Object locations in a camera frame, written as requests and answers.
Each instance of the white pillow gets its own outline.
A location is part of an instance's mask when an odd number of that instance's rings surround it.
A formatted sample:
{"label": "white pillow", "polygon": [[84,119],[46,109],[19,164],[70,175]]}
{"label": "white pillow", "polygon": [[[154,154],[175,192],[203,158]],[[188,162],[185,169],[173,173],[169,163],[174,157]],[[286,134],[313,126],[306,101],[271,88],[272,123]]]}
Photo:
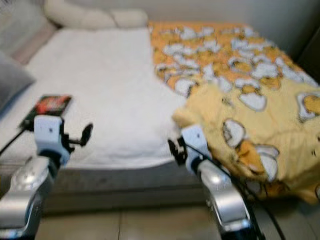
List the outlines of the white pillow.
{"label": "white pillow", "polygon": [[66,0],[45,0],[44,13],[53,22],[68,28],[139,28],[148,24],[148,16],[141,9],[112,9],[109,14]]}
{"label": "white pillow", "polygon": [[65,0],[46,0],[44,13],[53,22],[68,28],[96,30],[116,26],[108,13],[81,7]]}
{"label": "white pillow", "polygon": [[139,28],[148,25],[148,15],[141,9],[111,9],[110,14],[119,28]]}

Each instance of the mattress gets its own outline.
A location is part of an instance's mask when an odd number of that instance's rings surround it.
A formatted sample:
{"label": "mattress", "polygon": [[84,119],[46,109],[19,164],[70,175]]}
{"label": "mattress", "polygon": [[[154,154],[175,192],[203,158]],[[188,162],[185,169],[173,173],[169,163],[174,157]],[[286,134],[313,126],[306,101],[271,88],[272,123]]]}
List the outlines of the mattress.
{"label": "mattress", "polygon": [[[173,160],[167,139],[179,130],[171,119],[185,98],[154,74],[147,28],[85,31],[62,29],[29,62],[37,82],[0,117],[0,147],[44,94],[72,95],[65,132],[81,136],[93,123],[91,140],[71,155],[67,168],[140,169]],[[36,153],[25,132],[1,156],[1,164],[22,164]]]}

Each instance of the yellow bedsheet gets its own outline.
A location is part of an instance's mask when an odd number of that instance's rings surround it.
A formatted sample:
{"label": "yellow bedsheet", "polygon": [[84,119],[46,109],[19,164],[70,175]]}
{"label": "yellow bedsheet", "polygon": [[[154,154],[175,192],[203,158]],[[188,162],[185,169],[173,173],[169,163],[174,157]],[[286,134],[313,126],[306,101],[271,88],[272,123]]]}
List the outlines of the yellow bedsheet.
{"label": "yellow bedsheet", "polygon": [[201,124],[212,155],[261,197],[320,198],[320,89],[250,27],[149,24],[156,74],[188,97],[173,119]]}

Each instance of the tiled floor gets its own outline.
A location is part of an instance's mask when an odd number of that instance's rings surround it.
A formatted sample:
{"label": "tiled floor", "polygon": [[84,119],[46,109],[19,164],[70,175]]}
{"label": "tiled floor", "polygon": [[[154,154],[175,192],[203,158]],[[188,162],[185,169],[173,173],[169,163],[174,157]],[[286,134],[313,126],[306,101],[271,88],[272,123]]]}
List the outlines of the tiled floor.
{"label": "tiled floor", "polygon": [[[270,202],[288,240],[320,239],[320,207],[296,201]],[[279,239],[260,208],[256,217],[267,240]],[[52,216],[42,220],[36,240],[220,240],[205,206],[123,210]]]}

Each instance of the white wall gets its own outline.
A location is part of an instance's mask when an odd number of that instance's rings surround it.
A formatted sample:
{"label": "white wall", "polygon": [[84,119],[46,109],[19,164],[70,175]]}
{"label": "white wall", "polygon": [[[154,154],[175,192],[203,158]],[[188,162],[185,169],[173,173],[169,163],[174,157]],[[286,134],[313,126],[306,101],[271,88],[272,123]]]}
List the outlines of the white wall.
{"label": "white wall", "polygon": [[296,57],[320,24],[320,0],[69,0],[87,6],[138,7],[157,21],[238,22],[253,26]]}

